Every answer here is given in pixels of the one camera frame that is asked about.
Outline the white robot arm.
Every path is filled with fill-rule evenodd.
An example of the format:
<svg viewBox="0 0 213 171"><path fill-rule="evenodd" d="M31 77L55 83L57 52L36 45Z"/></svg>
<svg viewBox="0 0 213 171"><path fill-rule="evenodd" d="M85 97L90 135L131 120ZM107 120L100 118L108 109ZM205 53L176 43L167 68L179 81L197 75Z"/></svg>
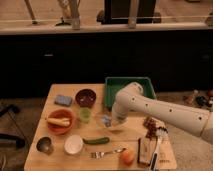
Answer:
<svg viewBox="0 0 213 171"><path fill-rule="evenodd" d="M116 93L112 125L123 124L129 111L142 112L213 144L213 112L150 99L142 92L142 86L132 82Z"/></svg>

